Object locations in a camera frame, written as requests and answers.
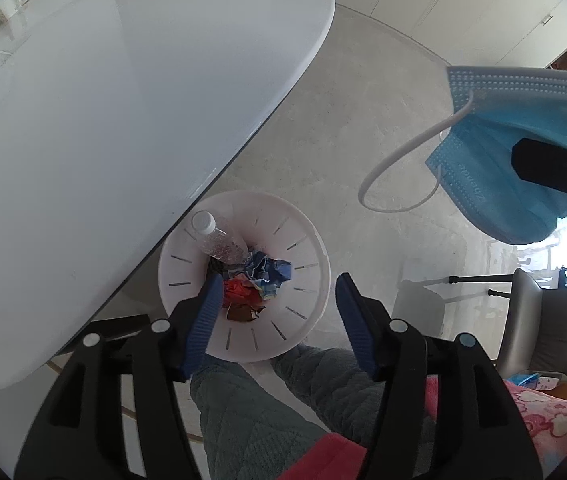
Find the mask ear loop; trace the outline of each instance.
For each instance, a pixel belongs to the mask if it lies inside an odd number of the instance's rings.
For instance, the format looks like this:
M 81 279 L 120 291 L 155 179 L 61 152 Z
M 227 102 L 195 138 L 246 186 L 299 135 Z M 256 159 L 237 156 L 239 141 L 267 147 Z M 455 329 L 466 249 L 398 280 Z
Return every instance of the mask ear loop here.
M 437 167 L 437 183 L 435 185 L 435 188 L 430 193 L 428 193 L 428 195 L 423 200 L 420 200 L 414 205 L 403 207 L 401 209 L 379 209 L 366 204 L 365 196 L 368 190 L 371 188 L 372 184 L 374 184 L 375 180 L 377 180 L 381 176 L 381 174 L 388 170 L 390 166 L 392 166 L 396 161 L 400 160 L 408 153 L 417 149 L 426 140 L 430 140 L 435 135 L 441 134 L 444 130 L 450 128 L 451 126 L 454 126 L 466 115 L 468 115 L 472 111 L 473 99 L 474 94 L 473 91 L 470 90 L 470 93 L 468 94 L 468 102 L 458 112 L 452 114 L 447 119 L 442 120 L 440 123 L 435 124 L 435 126 L 431 126 L 425 132 L 416 136 L 414 139 L 408 140 L 403 146 L 394 150 L 394 152 L 390 153 L 390 155 L 388 155 L 380 163 L 378 163 L 377 166 L 375 166 L 372 171 L 366 176 L 366 178 L 363 179 L 363 182 L 359 187 L 359 203 L 364 206 L 364 208 L 369 209 L 370 211 L 375 211 L 377 213 L 403 213 L 417 208 L 423 203 L 430 200 L 430 198 L 435 194 L 436 190 L 439 189 L 439 183 L 441 182 L 441 164 Z

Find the plastic water bottle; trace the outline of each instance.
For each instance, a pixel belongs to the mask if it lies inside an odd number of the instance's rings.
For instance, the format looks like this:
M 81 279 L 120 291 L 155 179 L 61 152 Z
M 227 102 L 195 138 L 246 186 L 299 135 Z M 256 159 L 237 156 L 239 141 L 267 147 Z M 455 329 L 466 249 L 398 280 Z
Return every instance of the plastic water bottle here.
M 192 228 L 199 249 L 225 264 L 243 264 L 249 256 L 247 245 L 230 220 L 210 211 L 197 211 Z

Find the face mask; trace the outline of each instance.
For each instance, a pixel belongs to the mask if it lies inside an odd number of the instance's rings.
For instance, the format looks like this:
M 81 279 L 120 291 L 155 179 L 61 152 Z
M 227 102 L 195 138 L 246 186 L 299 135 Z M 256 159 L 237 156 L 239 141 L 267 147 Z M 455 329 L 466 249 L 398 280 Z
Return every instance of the face mask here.
M 567 72 L 532 68 L 451 67 L 454 115 L 391 153 L 359 188 L 359 202 L 380 212 L 422 205 L 439 184 L 463 215 L 485 234 L 512 245 L 544 240 L 567 216 L 567 194 L 521 180 L 511 165 L 522 138 L 567 149 Z M 451 127 L 426 165 L 437 186 L 422 201 L 399 210 L 365 204 L 381 173 L 426 140 Z

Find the quilted fabric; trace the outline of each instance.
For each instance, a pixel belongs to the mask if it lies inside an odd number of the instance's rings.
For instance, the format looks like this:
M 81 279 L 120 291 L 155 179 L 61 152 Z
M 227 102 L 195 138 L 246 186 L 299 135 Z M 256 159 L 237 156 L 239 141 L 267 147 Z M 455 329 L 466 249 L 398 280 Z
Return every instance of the quilted fabric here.
M 190 394 L 201 411 L 203 447 L 215 480 L 270 480 L 326 431 L 269 395 L 238 364 L 205 356 Z
M 368 447 L 383 396 L 352 352 L 297 345 L 272 359 L 297 399 L 335 433 Z M 203 445 L 214 480 L 276 479 L 327 433 L 270 396 L 240 366 L 205 356 L 190 393 L 201 410 Z M 416 474 L 428 471 L 435 424 L 424 418 Z

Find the trash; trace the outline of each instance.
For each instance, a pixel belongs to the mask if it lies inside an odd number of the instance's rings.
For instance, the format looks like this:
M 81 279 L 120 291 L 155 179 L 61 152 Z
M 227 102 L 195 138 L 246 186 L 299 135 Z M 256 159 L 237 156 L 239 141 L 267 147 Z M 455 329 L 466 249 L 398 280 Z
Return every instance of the trash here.
M 264 300 L 277 295 L 277 289 L 292 277 L 292 265 L 286 260 L 275 260 L 263 251 L 250 254 L 244 272 L 247 279 L 259 290 Z
M 253 286 L 246 286 L 242 280 L 237 278 L 223 282 L 224 307 L 228 307 L 231 304 L 253 306 L 261 303 L 263 303 L 261 295 Z
M 209 278 L 211 274 L 217 273 L 220 274 L 225 281 L 228 281 L 234 278 L 236 275 L 241 274 L 245 268 L 245 265 L 225 264 L 217 258 L 211 256 L 210 261 L 208 262 L 208 271 L 206 278 Z
M 265 306 L 233 303 L 228 307 L 226 317 L 231 321 L 250 322 L 259 317 Z
M 190 226 L 190 235 L 204 253 L 227 264 L 243 264 L 248 259 L 250 253 L 246 242 L 224 216 L 212 215 L 205 209 L 197 211 L 190 220 Z

